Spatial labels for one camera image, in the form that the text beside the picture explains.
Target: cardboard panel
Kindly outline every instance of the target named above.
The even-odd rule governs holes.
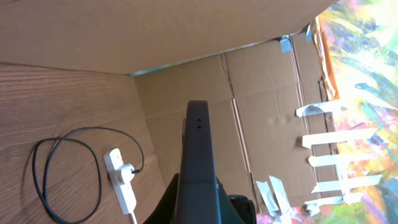
[[[220,56],[135,79],[164,182],[180,172],[182,121],[188,101],[208,100],[217,176],[228,194],[254,199]]]
[[[219,55],[136,77],[146,118],[185,110],[190,100],[230,100],[232,92]]]
[[[216,172],[227,194],[254,200],[231,101],[209,105]]]
[[[311,67],[318,62],[311,51],[315,48],[312,42],[305,41],[305,36],[303,40],[294,42],[300,55],[283,54],[277,41],[226,54],[254,178],[267,181],[273,175],[281,179],[292,206],[319,197],[310,193],[316,183],[316,174],[306,162],[311,151],[297,146],[297,139],[306,134],[305,120],[294,115],[300,98],[304,97],[305,102],[307,97],[309,101],[320,98],[318,80],[312,75],[316,73],[319,79],[321,73]],[[303,96],[297,71],[300,75],[303,71],[305,77]],[[311,120],[309,128],[310,132],[326,132],[325,119]],[[327,167],[320,172],[320,176],[329,179],[334,169]]]
[[[228,52],[226,60],[235,96],[297,82],[293,56],[282,54],[278,41]]]
[[[0,3],[0,61],[129,73],[297,32],[335,0]]]

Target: extension socket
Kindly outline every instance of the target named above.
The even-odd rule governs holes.
[[[123,169],[134,170],[134,167],[130,164],[124,165],[119,149],[113,149],[106,153],[104,155],[104,161],[122,213],[134,214],[133,212],[137,201],[130,184],[134,174],[130,172],[130,176],[126,177],[126,172],[123,171]]]

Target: white tape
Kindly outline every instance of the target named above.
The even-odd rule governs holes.
[[[337,154],[327,156],[310,156],[308,162],[313,167],[330,166],[340,164],[342,162],[363,161],[377,157],[373,154]]]
[[[312,103],[297,109],[296,116],[301,118],[302,116],[340,111],[341,105],[342,105],[341,100],[332,100],[323,103]]]
[[[353,193],[349,195],[349,200],[352,201],[352,203],[355,202],[360,202],[362,197],[362,193]],[[321,198],[317,200],[311,200],[308,202],[304,202],[304,204],[307,206],[307,210],[310,212],[311,216],[314,216],[318,213],[320,213],[319,207],[322,205],[337,205],[345,202],[345,198],[342,196],[336,196],[336,197],[328,197],[328,198]]]
[[[381,177],[382,175],[370,175],[366,177],[350,178],[346,180],[345,186],[349,189],[353,189],[356,187],[376,185],[380,182]],[[341,190],[341,185],[339,180],[318,182],[317,185],[313,188],[311,193],[327,192],[333,190]]]
[[[340,189],[341,189],[341,194],[343,194],[343,196],[348,196],[350,194],[349,192],[350,188],[347,183],[348,180],[347,166],[348,162],[345,161],[341,161],[340,163],[336,164],[337,177],[340,181]]]
[[[309,134],[303,136],[303,147],[311,149],[315,144],[328,144],[333,142],[345,142],[354,139],[369,139],[377,131],[377,128],[366,128],[349,131],[335,131],[322,134]]]
[[[269,188],[268,183],[266,181],[264,183],[260,182],[260,181],[256,181],[256,184],[259,187],[261,197],[262,197],[264,203],[266,204],[268,212],[272,216],[275,216],[276,215],[275,212],[279,211],[279,207],[274,200],[274,196],[271,192],[271,189]]]
[[[290,212],[282,214],[280,216],[280,222],[281,224],[292,224],[292,215],[290,214]]]
[[[276,199],[278,200],[278,204],[280,207],[280,212],[282,214],[285,214],[290,209],[290,203],[289,200],[287,199],[284,185],[282,181],[276,177],[269,176],[269,179],[271,180],[272,188],[274,188],[275,196]]]

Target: white cable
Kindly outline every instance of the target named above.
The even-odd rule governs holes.
[[[132,224],[138,224],[136,215],[134,213],[130,213],[130,218],[131,218]]]

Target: wooden table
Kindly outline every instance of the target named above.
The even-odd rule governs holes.
[[[62,136],[82,126],[104,126],[132,134],[142,145],[145,168],[132,186],[136,216],[142,223],[165,187],[149,137],[134,79],[127,75],[0,64],[0,223],[53,223],[35,191],[32,148],[43,138]],[[120,148],[125,162],[141,165],[138,147],[108,131],[85,131],[73,138],[89,144],[100,159],[102,201],[86,223],[130,223],[122,215],[102,156]],[[40,147],[39,182],[52,143]],[[66,142],[49,172],[49,204],[74,222],[89,214],[98,199],[98,176],[89,150]]]

